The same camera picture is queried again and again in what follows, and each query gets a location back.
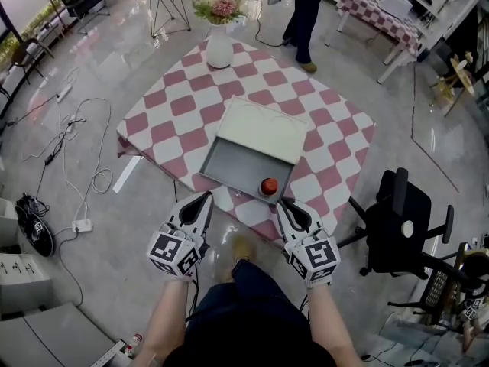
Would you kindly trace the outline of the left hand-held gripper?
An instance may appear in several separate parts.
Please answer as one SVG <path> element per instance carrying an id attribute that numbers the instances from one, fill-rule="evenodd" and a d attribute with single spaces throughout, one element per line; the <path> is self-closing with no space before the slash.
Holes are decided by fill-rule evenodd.
<path id="1" fill-rule="evenodd" d="M 191 281 L 197 264 L 209 248 L 206 231 L 212 210 L 213 195 L 210 191 L 195 193 L 179 201 L 170 213 L 169 222 L 152 235 L 147 258 L 165 274 Z M 190 233 L 178 227 L 190 227 Z"/>

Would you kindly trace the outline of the small red object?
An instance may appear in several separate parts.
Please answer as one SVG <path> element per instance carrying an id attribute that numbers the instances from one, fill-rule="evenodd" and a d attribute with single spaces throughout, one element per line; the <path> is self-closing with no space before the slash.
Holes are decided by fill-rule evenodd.
<path id="1" fill-rule="evenodd" d="M 261 196 L 273 196 L 278 191 L 277 180 L 274 178 L 266 178 L 262 180 L 258 191 Z"/>

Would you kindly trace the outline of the grey box with sliding lid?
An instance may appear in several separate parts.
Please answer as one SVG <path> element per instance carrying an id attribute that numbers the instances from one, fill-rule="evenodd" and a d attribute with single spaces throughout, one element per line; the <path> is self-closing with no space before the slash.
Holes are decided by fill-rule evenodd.
<path id="1" fill-rule="evenodd" d="M 199 173 L 275 206 L 299 163 L 307 132 L 308 123 L 301 119 L 233 96 Z M 259 194 L 266 178 L 278 182 L 273 196 Z"/>

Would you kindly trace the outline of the person's left forearm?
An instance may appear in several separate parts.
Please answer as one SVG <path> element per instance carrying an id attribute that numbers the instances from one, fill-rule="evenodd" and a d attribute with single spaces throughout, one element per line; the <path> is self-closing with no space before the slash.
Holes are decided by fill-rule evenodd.
<path id="1" fill-rule="evenodd" d="M 129 367 L 162 366 L 168 355 L 183 345 L 188 290 L 189 283 L 183 280 L 165 284 L 140 351 Z"/>

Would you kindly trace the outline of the white box appliance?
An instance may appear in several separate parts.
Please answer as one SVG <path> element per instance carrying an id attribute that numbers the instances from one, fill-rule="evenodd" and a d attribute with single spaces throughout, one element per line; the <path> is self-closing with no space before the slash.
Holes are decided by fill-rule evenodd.
<path id="1" fill-rule="evenodd" d="M 403 20 L 410 12 L 412 4 L 407 0 L 379 0 L 379 7 L 399 20 Z"/>

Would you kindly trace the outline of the person's tan shoe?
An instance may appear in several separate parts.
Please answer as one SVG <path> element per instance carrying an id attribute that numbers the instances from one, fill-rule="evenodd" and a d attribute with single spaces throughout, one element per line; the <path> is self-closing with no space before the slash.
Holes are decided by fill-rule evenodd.
<path id="1" fill-rule="evenodd" d="M 244 235 L 234 235 L 232 238 L 232 256 L 235 263 L 240 260 L 252 261 L 255 257 L 255 245 Z"/>

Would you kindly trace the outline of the white floor tape strip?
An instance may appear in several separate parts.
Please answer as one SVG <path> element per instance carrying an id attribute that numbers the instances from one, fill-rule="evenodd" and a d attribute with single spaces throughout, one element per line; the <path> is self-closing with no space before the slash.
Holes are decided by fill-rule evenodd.
<path id="1" fill-rule="evenodd" d="M 124 170 L 121 172 L 119 178 L 116 180 L 112 187 L 114 193 L 119 193 L 122 187 L 125 185 L 127 179 L 131 176 L 132 172 L 141 161 L 142 156 L 133 156 L 130 161 L 125 166 Z"/>

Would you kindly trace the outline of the person's blue jeans leg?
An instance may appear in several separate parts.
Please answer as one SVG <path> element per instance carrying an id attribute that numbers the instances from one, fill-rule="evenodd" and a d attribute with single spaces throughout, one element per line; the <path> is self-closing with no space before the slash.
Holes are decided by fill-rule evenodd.
<path id="1" fill-rule="evenodd" d="M 186 335 L 237 328 L 252 334 L 310 339 L 310 326 L 277 282 L 254 263 L 241 259 L 232 280 L 212 286 L 189 317 Z"/>

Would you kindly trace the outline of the large black office chair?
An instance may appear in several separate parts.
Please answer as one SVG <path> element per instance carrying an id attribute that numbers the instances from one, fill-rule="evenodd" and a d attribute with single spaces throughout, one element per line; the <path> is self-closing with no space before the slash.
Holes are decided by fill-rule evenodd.
<path id="1" fill-rule="evenodd" d="M 414 274 L 422 280 L 429 276 L 426 268 L 456 276 L 458 272 L 445 261 L 423 251 L 425 241 L 437 236 L 449 242 L 454 221 L 454 207 L 447 207 L 445 222 L 429 228 L 432 201 L 427 194 L 408 181 L 408 170 L 387 170 L 381 178 L 375 203 L 363 209 L 354 198 L 348 202 L 360 216 L 365 227 L 338 242 L 343 248 L 361 239 L 368 245 L 367 265 L 360 270 L 365 276 L 371 271 L 392 276 Z"/>

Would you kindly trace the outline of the pink checkered tablecloth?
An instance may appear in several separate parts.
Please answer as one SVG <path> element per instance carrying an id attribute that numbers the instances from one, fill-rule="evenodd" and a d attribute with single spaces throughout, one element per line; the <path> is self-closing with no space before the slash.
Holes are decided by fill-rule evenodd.
<path id="1" fill-rule="evenodd" d="M 335 90 L 291 63 L 233 41 L 232 65 L 211 68 L 199 44 L 171 67 L 118 125 L 119 154 L 139 153 L 261 237 L 277 241 L 274 211 L 241 190 L 199 172 L 229 100 L 239 96 L 308 125 L 287 196 L 308 204 L 328 233 L 340 220 L 372 141 L 375 125 Z"/>

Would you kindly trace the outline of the person's black shirt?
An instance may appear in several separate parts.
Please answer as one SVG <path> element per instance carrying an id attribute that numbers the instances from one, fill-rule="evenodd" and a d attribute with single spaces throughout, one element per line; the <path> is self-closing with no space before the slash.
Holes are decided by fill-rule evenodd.
<path id="1" fill-rule="evenodd" d="M 276 320 L 203 324 L 186 333 L 162 367 L 337 367 L 308 333 L 288 339 L 294 329 Z"/>

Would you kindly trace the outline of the black helmet device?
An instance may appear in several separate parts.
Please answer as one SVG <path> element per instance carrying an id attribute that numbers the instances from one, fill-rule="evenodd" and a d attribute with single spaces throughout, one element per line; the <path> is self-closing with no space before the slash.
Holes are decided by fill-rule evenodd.
<path id="1" fill-rule="evenodd" d="M 22 234 L 32 247 L 46 258 L 52 256 L 55 252 L 54 237 L 47 224 L 43 221 L 43 217 L 47 214 L 49 208 L 49 206 L 26 193 L 23 193 L 22 198 L 15 203 L 15 212 Z"/>

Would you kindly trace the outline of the white drawer cabinet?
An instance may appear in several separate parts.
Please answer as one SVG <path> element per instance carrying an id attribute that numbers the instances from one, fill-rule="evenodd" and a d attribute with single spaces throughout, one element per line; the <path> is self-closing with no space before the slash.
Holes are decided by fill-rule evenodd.
<path id="1" fill-rule="evenodd" d="M 0 253 L 0 316 L 46 306 L 52 298 L 52 280 L 34 255 Z"/>

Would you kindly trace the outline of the pink flower bouquet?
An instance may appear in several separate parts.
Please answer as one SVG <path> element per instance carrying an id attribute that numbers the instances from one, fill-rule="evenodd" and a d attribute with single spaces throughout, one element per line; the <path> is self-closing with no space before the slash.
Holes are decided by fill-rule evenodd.
<path id="1" fill-rule="evenodd" d="M 213 25 L 229 24 L 247 16 L 245 0 L 190 0 L 197 18 Z"/>

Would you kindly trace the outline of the round wooden side table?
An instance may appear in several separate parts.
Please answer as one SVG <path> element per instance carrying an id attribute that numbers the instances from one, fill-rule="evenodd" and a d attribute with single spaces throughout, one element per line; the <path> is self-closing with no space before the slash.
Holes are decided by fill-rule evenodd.
<path id="1" fill-rule="evenodd" d="M 442 107 L 444 117 L 450 114 L 464 93 L 468 93 L 472 98 L 476 97 L 471 74 L 467 70 L 468 66 L 474 63 L 472 53 L 465 51 L 462 60 L 455 54 L 449 61 L 453 72 L 448 76 L 439 76 L 429 87 L 435 94 L 432 107 L 441 103 L 442 99 L 445 100 L 445 105 Z"/>

